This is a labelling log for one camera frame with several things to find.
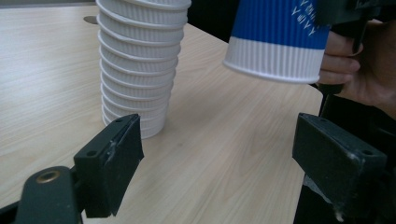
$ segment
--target ripple paper cup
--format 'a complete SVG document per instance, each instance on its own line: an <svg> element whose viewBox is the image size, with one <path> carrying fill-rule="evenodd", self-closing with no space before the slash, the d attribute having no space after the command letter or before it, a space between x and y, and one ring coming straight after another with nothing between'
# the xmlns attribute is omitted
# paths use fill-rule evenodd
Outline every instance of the ripple paper cup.
<svg viewBox="0 0 396 224"><path fill-rule="evenodd" d="M134 21L175 25L184 25L187 22L187 9L165 10L155 7L144 7L123 0L96 0L96 4L100 8L106 8Z"/></svg>
<svg viewBox="0 0 396 224"><path fill-rule="evenodd" d="M184 37L183 26L161 27L151 23L132 21L101 9L96 17L99 26L136 41L154 42L162 45L175 45Z"/></svg>
<svg viewBox="0 0 396 224"><path fill-rule="evenodd" d="M315 25L318 0L241 0L224 65L243 74L315 83L329 26Z"/></svg>
<svg viewBox="0 0 396 224"><path fill-rule="evenodd" d="M108 117L108 111L102 107L102 119L105 125L111 123L114 118ZM141 119L140 120L140 135L142 139L150 138L155 134L159 133L166 122L166 113L164 116L158 117L156 119Z"/></svg>
<svg viewBox="0 0 396 224"><path fill-rule="evenodd" d="M133 56L125 58L120 56L118 53L114 53L114 51L104 48L103 46L99 48L99 54L104 62L112 63L122 69L135 72L155 73L167 71L176 68L178 63L178 57L173 59L171 58L170 60L160 59L158 62L146 58L136 59L136 57Z"/></svg>
<svg viewBox="0 0 396 224"><path fill-rule="evenodd" d="M182 10L191 5L191 0L124 0L145 7L154 7L165 10Z"/></svg>
<svg viewBox="0 0 396 224"><path fill-rule="evenodd" d="M160 114L167 112L169 104L166 103L162 107L156 107L153 109L133 109L123 105L118 105L102 96L102 105L106 108L107 114L111 114L111 118L117 119L130 114L139 114L141 119L150 119L157 117Z"/></svg>
<svg viewBox="0 0 396 224"><path fill-rule="evenodd" d="M119 52L141 58L169 58L176 57L181 50L180 43L170 46L147 46L136 43L129 43L118 39L116 35L100 31L98 39L101 45L108 49L113 48Z"/></svg>
<svg viewBox="0 0 396 224"><path fill-rule="evenodd" d="M115 64L100 61L102 73L108 77L116 79L120 83L134 83L137 86L155 87L165 82L170 82L175 78L176 69L158 73L137 73L129 72L118 68Z"/></svg>

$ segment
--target stack of paper cups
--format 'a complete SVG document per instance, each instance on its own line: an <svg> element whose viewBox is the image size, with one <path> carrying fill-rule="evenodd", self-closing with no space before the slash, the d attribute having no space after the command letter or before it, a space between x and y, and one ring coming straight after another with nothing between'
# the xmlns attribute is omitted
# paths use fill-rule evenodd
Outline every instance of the stack of paper cups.
<svg viewBox="0 0 396 224"><path fill-rule="evenodd" d="M142 138L164 126L191 0L96 0L105 125L140 115Z"/></svg>

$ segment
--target paper cup rim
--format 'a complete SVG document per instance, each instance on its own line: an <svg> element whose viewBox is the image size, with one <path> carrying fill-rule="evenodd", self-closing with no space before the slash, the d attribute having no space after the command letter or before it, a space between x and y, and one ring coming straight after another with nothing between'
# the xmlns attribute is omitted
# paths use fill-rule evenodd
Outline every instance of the paper cup rim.
<svg viewBox="0 0 396 224"><path fill-rule="evenodd" d="M143 22L143 21L135 21L126 17L123 17L117 13L114 13L107 8L105 8L102 4L100 4L99 1L96 1L97 6L99 6L100 10L105 13L108 17L122 22L124 24L128 25L133 25L137 27L142 27L142 28L149 28L149 29L157 29L157 30L177 30L177 29L182 29L184 25L186 24L185 22L180 23L180 24L156 24L156 23L149 23L149 22Z"/></svg>
<svg viewBox="0 0 396 224"><path fill-rule="evenodd" d="M258 72L258 71L242 68L242 67L234 65L233 63L229 63L226 60L223 60L223 64L226 67L234 70L235 72L241 73L243 75L247 75L249 77L256 77L256 78L271 80L271 81L276 81L276 82L290 83L290 84L306 84L306 83L315 83L318 81L318 77L317 78L279 77L279 76L276 76L276 75L273 75L270 73L263 73L263 72Z"/></svg>
<svg viewBox="0 0 396 224"><path fill-rule="evenodd" d="M116 49L111 48L107 43L105 43L103 41L102 37L100 37L100 32L98 34L98 39L99 39L99 42L101 43L101 47L104 47L106 50L108 50L122 58L128 59L128 60L139 61L139 62L148 62L148 63L158 63L158 62L171 61L176 58L176 56L168 57L168 58L142 58L142 57L126 54L126 53L123 53Z"/></svg>
<svg viewBox="0 0 396 224"><path fill-rule="evenodd" d="M111 119L108 117L108 116L106 116L106 113L105 113L105 111L104 110L107 110L107 111L109 111L111 114L113 114L113 115L115 115L114 113L112 113L111 112L111 110L109 110L105 105L102 105L102 115L111 123L112 121L111 121ZM150 118L150 119L141 119L140 121L150 121L150 120L153 120L153 119L157 119L157 117L154 117L154 118Z"/></svg>
<svg viewBox="0 0 396 224"><path fill-rule="evenodd" d="M157 100L157 99L160 99L160 98L163 97L163 95L159 95L159 96L150 96L150 97L135 97L135 96L129 96L129 95L125 95L125 94L122 94L122 93L119 93L119 92L117 92L117 91L112 90L112 89L111 89L110 87L108 87L107 84L106 84L105 82L103 82L103 81L102 81L102 85L104 86L104 88L106 88L106 89L107 89L108 91L110 91L111 93L113 93L113 94L115 94L115 95L117 95L117 96L119 96L119 97L121 97L121 98L123 98L123 99L126 99L126 100L150 101L150 100ZM173 81L170 82L167 86L169 86L169 89L172 89L173 86L174 86Z"/></svg>
<svg viewBox="0 0 396 224"><path fill-rule="evenodd" d="M143 40L137 40L137 39L132 39L131 37L127 37L124 35L119 35L115 32L113 32L112 30L108 29L107 27L105 27L102 22L100 21L100 15L96 16L96 20L99 24L99 26L101 27L101 30L106 32L108 35L111 35L113 37L115 37L116 39L118 39L119 41L123 41L126 43L131 43L131 44L136 44L136 45L141 45L141 46L151 46L151 47L164 47L164 46L173 46L176 44L180 44L180 41L172 41L172 42L151 42L151 41L143 41Z"/></svg>
<svg viewBox="0 0 396 224"><path fill-rule="evenodd" d="M112 77L111 75L109 75L106 71L102 71L101 72L101 76L105 76L106 78L110 79L111 81L123 86L123 87L128 87L128 88L134 88L134 89L140 89L140 90L152 90L152 89L159 89L165 86L170 85L170 81L173 81L173 79L171 79L169 82L164 82L160 85L155 85L155 86L143 86L143 85L135 85L133 83L127 83L124 81L120 81L117 80L116 78Z"/></svg>
<svg viewBox="0 0 396 224"><path fill-rule="evenodd" d="M117 114L115 114L115 113L113 113L110 109L108 109L108 107L107 106L105 106L105 105L102 105L102 113L105 115L106 114L106 112L109 112L112 116L114 116L114 117L119 117L118 119L120 119L121 118L121 116L120 115L117 115ZM148 118L148 119L141 119L140 120L140 122L145 122L145 121L151 121L151 120L154 120L154 119L161 119L161 118L166 118L166 111L165 111L165 113L160 113L160 114L158 114L157 116L155 116L155 117L152 117L152 118Z"/></svg>
<svg viewBox="0 0 396 224"><path fill-rule="evenodd" d="M139 99L139 100L136 100L136 101L153 101L153 100L159 100L162 97L165 97L165 96L162 95L161 97L157 97L155 99L149 99L148 98L148 99ZM157 106L154 106L154 107L151 107L151 108L133 108L133 107L129 107L129 106L126 106L126 105L117 104L116 102L114 102L110 98L108 98L108 96L105 95L103 92L102 92L102 98L103 98L102 100L108 101L111 105L114 105L115 107L120 108L120 109L124 109L124 110L135 110L135 111L144 112L144 111L155 110L155 109L160 108L161 106L164 106L164 105L157 105Z"/></svg>
<svg viewBox="0 0 396 224"><path fill-rule="evenodd" d="M166 74L169 73L175 73L176 72L176 68L171 68L169 70L163 71L163 72L152 72L152 73L145 73L145 72L135 72L135 71L129 71L129 70L125 70L121 67L116 66L114 63L112 62L108 62L107 60L100 60L99 62L99 66L101 67L101 69L103 69L103 63L106 63L108 66L112 67L112 69L115 69L121 73L124 73L125 75L128 76L138 76L138 77L159 77L159 76L164 76Z"/></svg>
<svg viewBox="0 0 396 224"><path fill-rule="evenodd" d="M106 116L106 113L102 112L102 121L103 121L103 123L104 123L105 125L109 125L113 120L110 120L110 118L108 118L108 117ZM150 138L150 137L155 136L156 134L158 134L158 133L163 129L164 124L165 124L165 122L162 123L161 125L156 125L156 126L151 127L151 128L146 128L146 129L142 129L142 128L141 128L141 129L140 129L140 132L141 132L141 136L140 136L140 137L141 137L142 139L147 139L147 138ZM151 130L154 130L155 132L154 132L154 133L149 133L149 134L143 135L144 132L149 132L149 131L151 131Z"/></svg>
<svg viewBox="0 0 396 224"><path fill-rule="evenodd" d="M172 66L172 67L171 67L170 69L168 69L168 70L159 71L159 72L147 73L147 72L138 72L138 71L132 71L132 70L127 70L127 69L121 68L121 67L117 66L116 64L110 62L107 58L101 58L101 61L104 61L104 62L107 63L110 67L112 67L112 68L118 70L119 72L122 72L122 73L125 73L125 74L128 74L128 75L131 75L131 76L136 75L136 76L141 76L141 77L142 77L142 76L154 76L154 77L156 77L156 76L160 76L160 75L165 75L165 74L168 74L168 73L170 73L170 72L172 72L172 71L174 71L174 70L176 71L176 65L177 65L177 61L176 61L176 62L175 62L175 66Z"/></svg>
<svg viewBox="0 0 396 224"><path fill-rule="evenodd" d="M122 117L122 115L119 115L119 114L117 114L116 112L114 112L114 111L112 111L110 108L108 108L108 106L106 105L106 104L104 104L103 102L102 102L102 107L104 107L111 115L113 115L114 117ZM145 113L145 112L150 112L150 111L154 111L154 110L164 110L164 111L166 111L167 109L168 109L168 104L166 104L164 107L162 107L162 108L154 108L154 109L151 109L151 110L148 110L148 111L139 111L140 113Z"/></svg>
<svg viewBox="0 0 396 224"><path fill-rule="evenodd" d="M125 2L129 3L134 3L139 6L143 7L152 7L152 8L157 8L157 9L163 9L163 10L184 10L188 9L191 6L191 1L187 4L178 4L176 5L170 5L170 4L160 4L160 3L155 3L155 2L149 2L149 1L141 1L141 0L123 0Z"/></svg>

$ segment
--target table surface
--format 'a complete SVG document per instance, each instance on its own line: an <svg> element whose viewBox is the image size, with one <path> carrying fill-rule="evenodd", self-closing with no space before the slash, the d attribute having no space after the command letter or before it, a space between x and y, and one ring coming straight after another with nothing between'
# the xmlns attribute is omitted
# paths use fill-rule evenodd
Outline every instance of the table surface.
<svg viewBox="0 0 396 224"><path fill-rule="evenodd" d="M23 182L102 129L97 7L0 11L0 206ZM303 171L291 157L299 112L321 94L236 74L227 44L190 25L163 130L143 140L116 217L85 223L292 223Z"/></svg>

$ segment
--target hand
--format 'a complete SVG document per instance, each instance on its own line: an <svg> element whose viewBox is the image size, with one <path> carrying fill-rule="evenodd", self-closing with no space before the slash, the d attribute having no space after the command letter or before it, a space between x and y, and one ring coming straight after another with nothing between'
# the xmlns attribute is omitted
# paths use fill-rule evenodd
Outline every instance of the hand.
<svg viewBox="0 0 396 224"><path fill-rule="evenodd" d="M352 44L352 39L329 34L319 83L344 84L338 96L373 105L396 119L396 21L369 22L357 55Z"/></svg>

